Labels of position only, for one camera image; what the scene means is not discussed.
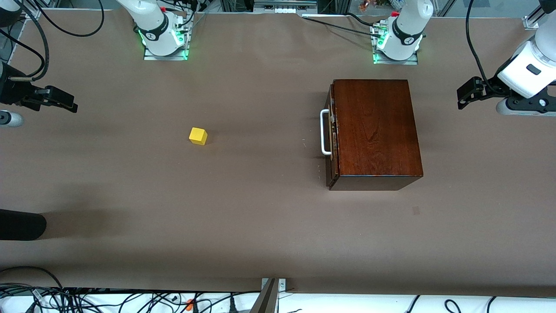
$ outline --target black cylindrical object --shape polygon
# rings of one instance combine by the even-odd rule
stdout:
[[[35,240],[46,230],[46,219],[37,213],[0,209],[0,240]]]

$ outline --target table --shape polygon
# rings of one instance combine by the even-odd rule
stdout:
[[[82,33],[99,19],[50,15]],[[496,100],[457,110],[478,74],[462,19],[433,18],[414,67],[373,65],[365,36],[294,14],[210,14],[184,62],[142,61],[125,11],[89,38],[41,23],[38,84],[80,108],[7,107],[26,124],[0,136],[1,203],[44,213],[49,230],[1,242],[2,266],[44,266],[67,286],[245,290],[277,276],[300,292],[552,294],[556,120],[498,115]],[[518,19],[471,31],[491,75],[532,34]],[[31,24],[21,40],[42,47]],[[34,58],[17,49],[12,65]],[[422,179],[327,190],[318,114],[333,79],[409,80]],[[188,142],[193,126],[206,146]]]

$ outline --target brown wooden box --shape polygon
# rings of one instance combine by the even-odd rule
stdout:
[[[330,190],[399,190],[423,177],[408,81],[335,80],[321,114]]]

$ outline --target white floor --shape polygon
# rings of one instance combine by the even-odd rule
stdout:
[[[210,299],[213,302],[229,294],[203,294],[199,299]],[[128,295],[94,295],[86,299],[94,304],[119,304]],[[193,294],[181,294],[182,303],[193,298]],[[258,294],[247,294],[235,297],[238,311],[249,310],[255,302]],[[358,312],[358,313],[404,313],[408,310],[414,296],[396,295],[326,295],[326,294],[286,294],[282,293],[279,300],[279,313],[291,313],[301,310],[300,313],[326,313],[326,312]],[[150,294],[145,294],[124,305],[122,313],[137,313],[147,301],[151,299]],[[454,300],[463,313],[485,313],[487,302],[490,297],[471,296],[422,296],[418,299],[412,313],[448,313],[444,308],[446,299]],[[0,311],[2,313],[23,313],[32,303],[31,296],[15,296],[0,300]],[[199,311],[206,308],[208,301],[199,304]],[[228,313],[229,300],[215,305],[212,313]],[[183,308],[173,305],[174,310],[165,305],[157,305],[152,313],[171,313],[181,311]],[[119,306],[102,307],[103,313],[118,313]],[[44,313],[56,313],[54,310],[44,310]],[[554,313],[556,312],[556,299],[534,299],[534,298],[510,298],[499,297],[494,300],[490,313]]]

